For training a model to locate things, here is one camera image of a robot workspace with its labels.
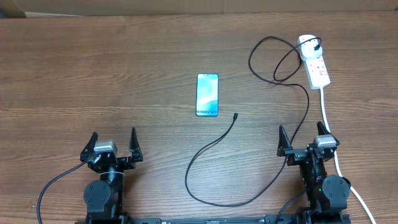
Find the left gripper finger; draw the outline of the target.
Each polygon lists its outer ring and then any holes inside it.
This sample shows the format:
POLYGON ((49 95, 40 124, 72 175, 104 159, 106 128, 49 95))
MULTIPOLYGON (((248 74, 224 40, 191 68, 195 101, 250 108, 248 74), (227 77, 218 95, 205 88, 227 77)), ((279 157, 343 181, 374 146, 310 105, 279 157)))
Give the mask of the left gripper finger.
POLYGON ((131 138, 129 142, 129 151, 131 152, 131 157, 133 162, 142 162, 143 154, 141 151, 141 147, 137 140, 137 133, 135 127, 132 128, 131 138))
POLYGON ((94 147, 95 147, 97 140, 98 140, 98 134, 97 134, 97 132, 94 132, 91 135, 91 138, 88 141, 87 145, 83 148, 83 150, 80 153, 80 160, 82 162, 87 161, 90 154, 92 152, 94 152, 94 147))

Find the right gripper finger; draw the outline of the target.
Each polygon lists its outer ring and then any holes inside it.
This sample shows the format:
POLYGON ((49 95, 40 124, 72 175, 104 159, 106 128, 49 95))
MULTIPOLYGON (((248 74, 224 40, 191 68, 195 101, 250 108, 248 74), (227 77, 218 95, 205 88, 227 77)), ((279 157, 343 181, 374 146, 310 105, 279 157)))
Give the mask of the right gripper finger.
POLYGON ((285 132, 283 125, 279 126, 279 143, 277 149, 277 156, 282 157, 286 156, 286 152, 292 150, 293 147, 291 142, 285 132))
POLYGON ((321 121, 319 121, 317 123, 317 129, 318 129, 318 135, 319 136, 331 134, 331 132, 329 132, 329 130, 327 130, 327 128, 325 127, 325 125, 321 121))

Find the Samsung Galaxy smartphone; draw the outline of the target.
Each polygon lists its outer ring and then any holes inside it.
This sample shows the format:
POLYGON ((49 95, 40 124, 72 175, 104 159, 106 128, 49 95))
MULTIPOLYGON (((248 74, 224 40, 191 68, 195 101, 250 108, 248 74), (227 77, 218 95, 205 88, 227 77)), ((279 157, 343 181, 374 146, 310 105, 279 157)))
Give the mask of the Samsung Galaxy smartphone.
POLYGON ((219 75, 200 73, 197 75, 196 115, 218 116, 219 75))

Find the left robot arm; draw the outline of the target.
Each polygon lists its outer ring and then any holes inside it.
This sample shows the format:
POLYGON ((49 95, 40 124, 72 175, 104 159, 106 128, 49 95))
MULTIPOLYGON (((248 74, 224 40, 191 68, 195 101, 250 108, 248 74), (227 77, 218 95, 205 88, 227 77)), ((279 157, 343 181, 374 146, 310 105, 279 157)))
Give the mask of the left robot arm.
POLYGON ((80 160, 99 173, 99 179, 89 183, 83 194, 87 205, 85 223, 134 222, 124 211, 124 172, 135 169, 136 163, 143 161, 135 128, 129 141, 131 155, 118 157, 117 151, 115 141, 99 141, 98 134, 93 133, 80 153, 80 160))

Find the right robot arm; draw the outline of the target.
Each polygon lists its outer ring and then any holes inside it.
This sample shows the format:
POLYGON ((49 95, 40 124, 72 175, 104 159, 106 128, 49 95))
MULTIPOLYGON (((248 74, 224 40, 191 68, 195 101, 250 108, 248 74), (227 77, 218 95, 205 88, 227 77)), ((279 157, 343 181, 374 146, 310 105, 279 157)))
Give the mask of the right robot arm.
POLYGON ((284 157, 288 166, 299 166, 304 190, 279 211, 276 223, 350 223, 347 209, 351 182, 338 175, 328 175, 324 162, 334 158, 340 142, 322 122, 317 123, 318 135, 304 149, 294 149, 283 126, 279 127, 277 155, 284 157), (308 207, 283 217, 284 210, 301 196, 308 198, 308 207))

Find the white charger plug adapter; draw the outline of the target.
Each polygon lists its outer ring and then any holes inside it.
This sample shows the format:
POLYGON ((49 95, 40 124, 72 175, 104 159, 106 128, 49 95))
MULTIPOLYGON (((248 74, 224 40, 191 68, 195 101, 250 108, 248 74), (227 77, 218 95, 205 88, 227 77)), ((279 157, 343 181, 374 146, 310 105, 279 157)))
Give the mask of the white charger plug adapter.
POLYGON ((320 38, 312 34, 301 35, 297 41, 301 59, 307 61, 322 56, 323 49, 320 45, 321 42, 320 38))

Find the white power strip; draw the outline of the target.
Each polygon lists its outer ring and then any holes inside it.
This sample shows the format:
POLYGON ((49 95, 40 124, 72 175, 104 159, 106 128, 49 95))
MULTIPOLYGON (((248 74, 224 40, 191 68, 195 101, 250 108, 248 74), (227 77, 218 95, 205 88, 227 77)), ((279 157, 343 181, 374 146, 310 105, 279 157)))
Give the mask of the white power strip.
POLYGON ((319 90, 330 84, 330 77, 326 69, 323 54, 316 59, 303 61, 303 63, 312 90, 319 90))

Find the cardboard backdrop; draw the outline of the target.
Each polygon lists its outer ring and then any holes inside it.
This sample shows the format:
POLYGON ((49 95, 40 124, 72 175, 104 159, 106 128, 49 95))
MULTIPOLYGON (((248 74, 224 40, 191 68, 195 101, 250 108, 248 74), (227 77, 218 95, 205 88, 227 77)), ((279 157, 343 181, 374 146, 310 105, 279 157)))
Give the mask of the cardboard backdrop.
POLYGON ((9 17, 393 11, 395 9, 397 9, 397 0, 1 0, 1 13, 9 17))

